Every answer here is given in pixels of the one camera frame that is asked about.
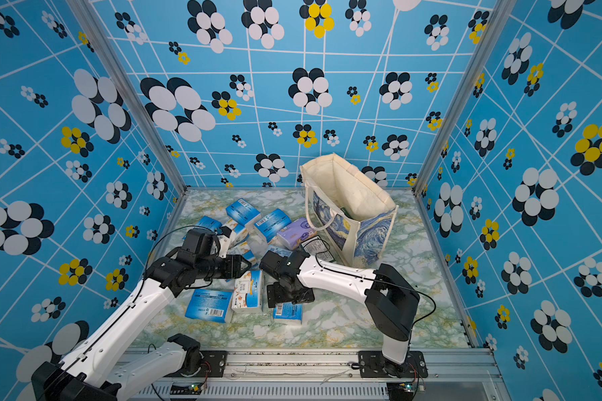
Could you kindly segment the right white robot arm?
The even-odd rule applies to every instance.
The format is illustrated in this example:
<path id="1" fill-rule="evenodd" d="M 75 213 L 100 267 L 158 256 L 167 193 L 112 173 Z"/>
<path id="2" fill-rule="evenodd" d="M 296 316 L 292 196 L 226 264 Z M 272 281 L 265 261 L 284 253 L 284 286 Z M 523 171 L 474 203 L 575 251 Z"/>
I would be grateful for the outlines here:
<path id="1" fill-rule="evenodd" d="M 270 308 L 287 302 L 314 302 L 315 289 L 355 300 L 366 307 L 383 335 L 381 367 L 385 373 L 401 378 L 419 365 L 409 351 L 421 293 L 394 267 L 383 263 L 377 269 L 357 269 L 322 261 L 303 251 L 287 257 L 268 251 L 259 268 L 274 279 L 267 285 Z"/>

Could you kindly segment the orange white tissue pack front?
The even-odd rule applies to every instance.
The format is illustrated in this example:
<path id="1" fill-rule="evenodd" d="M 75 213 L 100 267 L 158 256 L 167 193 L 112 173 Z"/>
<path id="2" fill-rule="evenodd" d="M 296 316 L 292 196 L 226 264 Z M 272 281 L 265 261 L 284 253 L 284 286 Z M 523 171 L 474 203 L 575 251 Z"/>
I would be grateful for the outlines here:
<path id="1" fill-rule="evenodd" d="M 261 313 L 263 311 L 264 274 L 261 270 L 245 272 L 235 280 L 232 293 L 232 311 L 235 313 Z"/>

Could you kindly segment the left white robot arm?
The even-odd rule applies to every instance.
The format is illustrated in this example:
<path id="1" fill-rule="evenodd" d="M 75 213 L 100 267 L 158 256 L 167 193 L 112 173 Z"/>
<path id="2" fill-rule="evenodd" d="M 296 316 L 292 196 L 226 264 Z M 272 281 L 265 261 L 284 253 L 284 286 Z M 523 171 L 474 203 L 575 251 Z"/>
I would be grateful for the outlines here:
<path id="1" fill-rule="evenodd" d="M 157 257 L 143 272 L 130 296 L 90 337 L 64 354 L 57 364 L 44 362 L 32 375 L 37 400 L 127 400 L 160 378 L 177 373 L 209 376 L 200 343 L 176 334 L 158 349 L 121 368 L 120 357 L 148 323 L 198 280 L 242 277 L 252 266 L 228 250 L 236 233 L 191 225 L 180 247 Z"/>

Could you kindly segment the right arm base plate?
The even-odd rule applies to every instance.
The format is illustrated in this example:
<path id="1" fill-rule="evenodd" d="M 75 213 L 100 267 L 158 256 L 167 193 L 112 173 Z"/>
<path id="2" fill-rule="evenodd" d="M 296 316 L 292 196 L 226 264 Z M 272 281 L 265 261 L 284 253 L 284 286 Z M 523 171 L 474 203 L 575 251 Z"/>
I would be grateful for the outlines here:
<path id="1" fill-rule="evenodd" d="M 359 351 L 358 366 L 364 379 L 425 379 L 428 370 L 420 351 L 408 351 L 402 364 L 392 362 L 381 351 Z"/>

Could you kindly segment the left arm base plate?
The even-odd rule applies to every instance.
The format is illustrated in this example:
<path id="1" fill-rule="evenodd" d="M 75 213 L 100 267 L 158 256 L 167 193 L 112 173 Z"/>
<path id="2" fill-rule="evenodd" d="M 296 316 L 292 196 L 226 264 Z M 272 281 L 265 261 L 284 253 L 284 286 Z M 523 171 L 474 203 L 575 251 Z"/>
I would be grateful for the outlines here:
<path id="1" fill-rule="evenodd" d="M 177 377 L 184 378 L 222 378 L 227 366 L 227 351 L 199 351 L 186 357 Z"/>

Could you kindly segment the cream canvas tote bag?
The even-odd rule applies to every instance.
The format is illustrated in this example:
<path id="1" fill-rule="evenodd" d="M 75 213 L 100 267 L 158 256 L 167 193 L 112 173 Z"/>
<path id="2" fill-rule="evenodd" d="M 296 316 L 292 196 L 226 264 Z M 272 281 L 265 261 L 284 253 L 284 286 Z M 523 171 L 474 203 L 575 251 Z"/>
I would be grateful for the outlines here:
<path id="1" fill-rule="evenodd" d="M 390 194 L 339 155 L 322 155 L 300 167 L 305 215 L 326 232 L 345 265 L 366 268 L 381 259 L 398 206 Z"/>

